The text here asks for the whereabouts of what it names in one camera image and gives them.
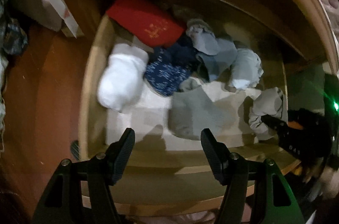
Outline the light grey white underwear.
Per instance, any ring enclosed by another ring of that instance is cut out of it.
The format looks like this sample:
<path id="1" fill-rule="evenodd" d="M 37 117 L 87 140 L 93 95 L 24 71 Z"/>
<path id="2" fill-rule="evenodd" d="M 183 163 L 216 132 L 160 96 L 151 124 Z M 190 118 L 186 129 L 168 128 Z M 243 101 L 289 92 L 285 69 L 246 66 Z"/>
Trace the light grey white underwear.
<path id="1" fill-rule="evenodd" d="M 227 87 L 232 92 L 255 88 L 264 74 L 261 59 L 244 43 L 235 41 L 234 44 L 237 49 L 237 56 L 230 68 L 230 79 Z"/>

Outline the navy blue lace underwear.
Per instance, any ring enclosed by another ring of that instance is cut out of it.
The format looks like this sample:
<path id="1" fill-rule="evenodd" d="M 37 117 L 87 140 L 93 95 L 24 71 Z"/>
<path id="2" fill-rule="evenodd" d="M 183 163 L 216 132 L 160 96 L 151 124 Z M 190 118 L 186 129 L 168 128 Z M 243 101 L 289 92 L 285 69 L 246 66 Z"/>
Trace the navy blue lace underwear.
<path id="1" fill-rule="evenodd" d="M 144 78 L 158 94 L 169 97 L 195 71 L 196 50 L 174 44 L 169 48 L 156 47 L 150 55 Z"/>

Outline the white rolled socks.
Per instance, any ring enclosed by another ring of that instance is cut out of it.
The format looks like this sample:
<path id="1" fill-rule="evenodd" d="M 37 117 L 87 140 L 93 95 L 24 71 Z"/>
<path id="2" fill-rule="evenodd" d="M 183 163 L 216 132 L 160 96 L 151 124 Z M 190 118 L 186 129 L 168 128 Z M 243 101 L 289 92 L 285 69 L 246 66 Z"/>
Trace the white rolled socks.
<path id="1" fill-rule="evenodd" d="M 97 99 L 105 108 L 122 112 L 140 99 L 148 53 L 136 46 L 119 43 L 109 55 L 99 80 Z"/>

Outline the grey underwear front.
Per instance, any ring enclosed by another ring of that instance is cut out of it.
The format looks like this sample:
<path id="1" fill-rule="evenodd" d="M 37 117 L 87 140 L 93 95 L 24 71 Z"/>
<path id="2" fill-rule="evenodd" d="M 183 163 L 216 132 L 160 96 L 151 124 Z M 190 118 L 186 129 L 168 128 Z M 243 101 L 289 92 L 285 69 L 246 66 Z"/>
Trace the grey underwear front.
<path id="1" fill-rule="evenodd" d="M 196 79 L 189 78 L 173 94 L 168 129 L 176 137 L 196 141 L 205 128 L 216 137 L 237 135 L 238 115 L 232 105 L 235 97 L 222 90 L 220 83 L 205 89 Z"/>

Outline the dark blue crumpled wrapper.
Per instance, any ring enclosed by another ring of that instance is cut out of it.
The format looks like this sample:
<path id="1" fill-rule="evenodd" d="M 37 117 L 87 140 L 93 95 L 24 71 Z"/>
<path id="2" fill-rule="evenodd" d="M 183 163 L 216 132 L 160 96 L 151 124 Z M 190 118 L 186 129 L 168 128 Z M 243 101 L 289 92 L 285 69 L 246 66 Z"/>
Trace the dark blue crumpled wrapper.
<path id="1" fill-rule="evenodd" d="M 28 45 L 28 37 L 16 19 L 1 22 L 1 50 L 7 55 L 19 55 Z"/>

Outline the red folded garment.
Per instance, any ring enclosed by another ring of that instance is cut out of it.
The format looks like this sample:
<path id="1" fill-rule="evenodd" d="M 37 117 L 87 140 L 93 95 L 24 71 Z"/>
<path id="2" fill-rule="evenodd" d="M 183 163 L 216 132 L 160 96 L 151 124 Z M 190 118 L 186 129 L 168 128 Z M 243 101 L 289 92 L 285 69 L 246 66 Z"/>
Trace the red folded garment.
<path id="1" fill-rule="evenodd" d="M 106 14 L 152 48 L 172 46 L 185 30 L 169 14 L 146 0 L 115 0 Z"/>

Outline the wooden drawer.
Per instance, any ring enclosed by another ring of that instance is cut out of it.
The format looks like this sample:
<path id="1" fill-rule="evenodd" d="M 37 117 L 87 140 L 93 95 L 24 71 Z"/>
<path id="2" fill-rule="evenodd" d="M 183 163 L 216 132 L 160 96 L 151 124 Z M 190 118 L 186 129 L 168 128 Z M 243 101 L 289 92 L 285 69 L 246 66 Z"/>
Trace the wooden drawer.
<path id="1" fill-rule="evenodd" d="M 102 18 L 91 46 L 82 86 L 78 126 L 82 160 L 88 160 L 108 148 L 108 109 L 98 103 L 98 83 L 113 47 L 131 41 L 132 36 L 127 31 L 109 17 Z M 276 86 L 286 92 L 283 62 L 263 60 L 263 68 L 264 76 L 257 89 L 262 91 Z M 110 189 L 120 213 L 140 216 L 190 214 L 220 205 L 225 189 L 214 179 L 203 149 L 139 151 L 135 147 L 122 179 Z M 229 149 L 252 161 L 262 162 L 271 158 L 283 174 L 288 174 L 300 164 L 278 146 L 276 139 Z"/>

